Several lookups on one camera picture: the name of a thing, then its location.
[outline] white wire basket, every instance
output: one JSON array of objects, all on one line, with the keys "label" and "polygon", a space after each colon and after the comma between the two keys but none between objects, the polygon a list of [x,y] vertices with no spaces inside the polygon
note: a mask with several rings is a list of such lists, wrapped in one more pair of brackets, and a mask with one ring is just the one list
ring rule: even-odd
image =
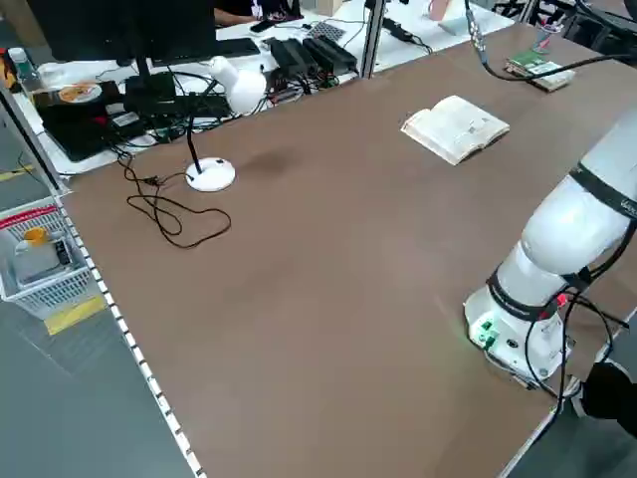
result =
[{"label": "white wire basket", "polygon": [[[33,227],[44,227],[50,234],[64,233],[76,266],[67,273],[19,288],[9,267],[9,258],[24,233]],[[98,284],[86,265],[65,224],[55,199],[48,197],[0,213],[0,297],[40,320],[70,309],[100,293]]]}]

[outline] book page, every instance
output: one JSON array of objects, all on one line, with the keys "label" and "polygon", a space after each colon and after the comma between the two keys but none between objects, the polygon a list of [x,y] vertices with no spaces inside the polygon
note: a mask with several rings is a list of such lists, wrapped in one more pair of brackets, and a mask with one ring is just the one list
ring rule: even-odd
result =
[{"label": "book page", "polygon": [[455,137],[454,149],[462,155],[461,159],[475,149],[486,147],[509,130],[504,121],[456,96],[442,100],[432,111],[453,118],[455,129],[460,131]]},{"label": "book page", "polygon": [[456,164],[454,152],[445,147],[447,143],[453,144],[453,141],[442,139],[450,133],[449,125],[434,116],[430,110],[421,110],[416,113],[405,122],[401,131],[446,161]]},{"label": "book page", "polygon": [[452,96],[431,111],[422,110],[405,122],[403,132],[451,164],[487,146],[509,126],[462,98]]}]

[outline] white desk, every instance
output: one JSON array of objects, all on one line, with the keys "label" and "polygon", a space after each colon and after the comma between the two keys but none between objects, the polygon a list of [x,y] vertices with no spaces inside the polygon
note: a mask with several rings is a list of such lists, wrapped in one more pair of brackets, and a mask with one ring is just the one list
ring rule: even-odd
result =
[{"label": "white desk", "polygon": [[[345,30],[345,35],[339,43],[347,44],[347,50],[352,53],[359,61],[362,57],[362,51],[365,41],[366,25],[360,23],[343,23],[337,20],[361,21],[363,16],[366,19],[368,11],[363,13],[364,0],[351,0],[344,3],[333,15],[333,25]],[[446,48],[466,42],[469,35],[454,36],[443,29],[437,23],[432,22],[424,16],[428,0],[418,1],[412,0],[409,5],[403,5],[398,1],[387,4],[385,16],[401,23],[403,28],[420,37],[420,39],[429,45],[434,51],[444,50]],[[497,15],[493,12],[474,5],[474,11],[477,21],[480,23],[485,34],[501,30],[512,25],[514,22],[508,18]],[[276,37],[281,40],[289,38],[305,37],[307,31],[302,29],[303,24],[311,24],[327,19],[323,15],[312,12],[304,12],[305,18],[296,22],[290,22],[282,25],[280,28],[270,28],[259,36],[255,36],[250,32],[251,24],[237,25],[234,27],[217,30],[217,38],[221,40],[240,37],[251,37],[257,44],[260,40]],[[262,50],[261,55],[251,57],[242,57],[232,59],[231,62],[240,69],[251,69],[259,71],[263,65],[266,71],[273,70],[277,67],[277,63],[272,55]],[[426,55],[422,47],[409,45],[398,41],[391,37],[386,31],[383,31],[380,45],[376,56],[376,71],[382,71],[402,63],[410,62]],[[152,73],[160,72],[165,69],[152,69]],[[63,85],[73,84],[79,81],[90,81],[98,77],[99,81],[113,80],[121,82],[125,78],[135,75],[136,71],[133,67],[118,68],[115,61],[104,62],[71,62],[66,64],[47,64],[40,67],[41,73],[44,75],[44,81],[48,87],[60,87]],[[173,71],[190,72],[199,75],[208,76],[208,69],[205,64],[188,64],[173,67]],[[347,81],[353,78],[348,75],[340,78]],[[201,92],[206,87],[205,82],[193,78],[182,77],[180,82],[186,91]],[[67,155],[56,145],[56,143],[44,131],[42,120],[38,116],[35,108],[23,95],[16,95],[16,101],[23,110],[29,124],[38,135],[44,150],[51,157],[55,168],[61,174],[77,174],[95,169],[97,167],[110,164],[115,161],[115,155],[109,150],[100,152],[81,162],[72,162]],[[137,138],[135,143],[148,143],[152,145],[153,141],[149,136],[145,138]]]}]

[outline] brown table surface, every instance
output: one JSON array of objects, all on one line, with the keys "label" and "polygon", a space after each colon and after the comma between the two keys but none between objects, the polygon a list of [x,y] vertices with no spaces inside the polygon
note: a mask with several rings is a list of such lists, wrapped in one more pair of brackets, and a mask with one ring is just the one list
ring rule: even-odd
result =
[{"label": "brown table surface", "polygon": [[[489,35],[494,66],[528,27]],[[556,39],[561,63],[591,55]],[[208,476],[492,477],[547,415],[465,337],[463,301],[520,237],[539,202],[637,105],[637,73],[608,62],[547,95],[488,76],[468,44],[196,137],[234,162],[227,191],[173,179],[166,195],[218,206],[232,230],[168,245],[128,207],[117,165],[65,199],[109,290]],[[399,131],[459,95],[511,125],[453,167]],[[188,164],[179,142],[140,175]],[[214,218],[185,217],[191,237]],[[637,303],[635,248],[596,285],[600,306]],[[578,315],[577,350],[598,320]]]}]

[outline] plastic bottle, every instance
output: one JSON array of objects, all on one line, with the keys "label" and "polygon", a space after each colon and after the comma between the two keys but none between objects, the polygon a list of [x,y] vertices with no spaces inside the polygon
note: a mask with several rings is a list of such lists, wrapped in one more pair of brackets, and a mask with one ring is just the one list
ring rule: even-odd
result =
[{"label": "plastic bottle", "polygon": [[27,53],[22,48],[10,48],[9,57],[16,66],[18,82],[24,93],[30,96],[32,93],[42,90],[40,75],[31,64]]}]

